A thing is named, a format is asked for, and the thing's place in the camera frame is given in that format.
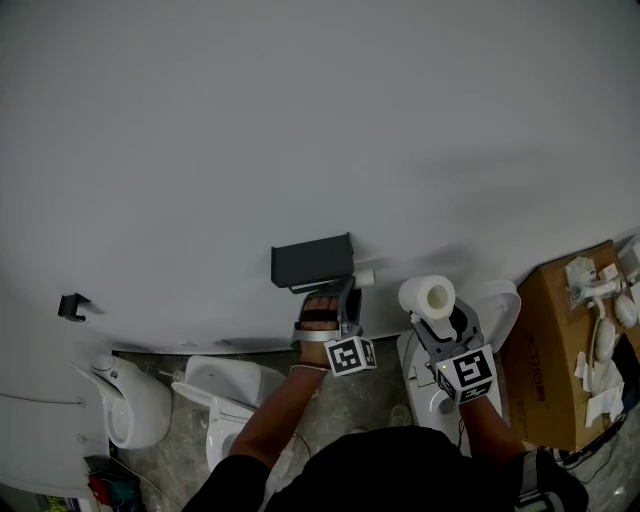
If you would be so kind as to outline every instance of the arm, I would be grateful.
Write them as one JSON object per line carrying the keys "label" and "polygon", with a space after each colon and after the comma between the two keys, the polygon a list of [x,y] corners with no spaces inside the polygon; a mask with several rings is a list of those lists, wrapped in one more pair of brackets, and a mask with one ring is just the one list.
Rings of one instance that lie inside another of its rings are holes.
{"label": "arm", "polygon": [[[336,309],[337,299],[326,297],[308,300],[304,309]],[[334,330],[336,322],[305,322],[310,331]],[[301,362],[327,366],[329,360],[323,343],[301,343]],[[273,468],[280,452],[293,436],[313,393],[327,372],[295,368],[275,392],[251,416],[231,445],[229,455],[250,455]]]}
{"label": "arm", "polygon": [[527,451],[486,396],[462,404],[460,414],[474,458],[502,467]]}

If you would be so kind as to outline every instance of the person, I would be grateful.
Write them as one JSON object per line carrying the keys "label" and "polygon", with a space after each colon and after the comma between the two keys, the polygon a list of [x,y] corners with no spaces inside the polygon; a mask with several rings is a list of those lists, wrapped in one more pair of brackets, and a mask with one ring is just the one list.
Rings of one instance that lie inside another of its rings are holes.
{"label": "person", "polygon": [[[336,299],[308,298],[303,310],[336,306]],[[337,323],[301,327],[335,330]],[[269,473],[327,375],[322,343],[301,343],[300,361],[305,366],[294,367],[253,414],[186,512],[260,509]],[[460,413],[472,458],[462,456],[442,432],[423,427],[346,435],[311,457],[302,473],[271,497],[266,511],[587,509],[584,487],[546,452],[527,452],[486,397],[461,405]],[[533,492],[526,489],[531,467]]]}

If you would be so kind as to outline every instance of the red object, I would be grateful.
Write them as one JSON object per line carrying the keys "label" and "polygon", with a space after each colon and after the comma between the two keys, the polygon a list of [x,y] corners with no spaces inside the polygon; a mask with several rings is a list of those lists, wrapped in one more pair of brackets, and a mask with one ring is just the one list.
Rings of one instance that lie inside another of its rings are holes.
{"label": "red object", "polygon": [[93,492],[98,503],[107,505],[108,507],[111,506],[111,500],[109,499],[109,487],[105,482],[95,476],[89,475],[89,489]]}

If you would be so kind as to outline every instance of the black shirt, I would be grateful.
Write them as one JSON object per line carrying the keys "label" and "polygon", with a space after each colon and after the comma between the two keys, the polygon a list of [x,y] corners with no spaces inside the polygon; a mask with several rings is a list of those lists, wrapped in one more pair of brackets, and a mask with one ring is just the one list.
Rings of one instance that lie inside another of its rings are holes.
{"label": "black shirt", "polygon": [[[586,510],[580,483],[539,453],[540,490],[558,494],[566,511]],[[227,457],[184,510],[255,512],[268,476],[269,468],[253,457]],[[396,427],[325,447],[272,496],[266,511],[513,510],[521,485],[522,457],[498,471],[463,457],[442,432]]]}

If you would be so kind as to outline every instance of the white wall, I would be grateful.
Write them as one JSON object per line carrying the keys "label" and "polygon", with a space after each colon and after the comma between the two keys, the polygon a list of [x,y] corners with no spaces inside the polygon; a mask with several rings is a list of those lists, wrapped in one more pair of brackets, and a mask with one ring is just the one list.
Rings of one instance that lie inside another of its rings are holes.
{"label": "white wall", "polygon": [[[95,386],[69,362],[103,346],[86,326],[47,315],[0,282],[0,482],[24,491],[90,496],[83,456],[108,453],[102,405]],[[86,442],[79,443],[78,437]]]}
{"label": "white wall", "polygon": [[284,340],[272,245],[350,231],[377,335],[406,277],[517,278],[638,226],[631,0],[1,9],[0,263],[134,345]]}

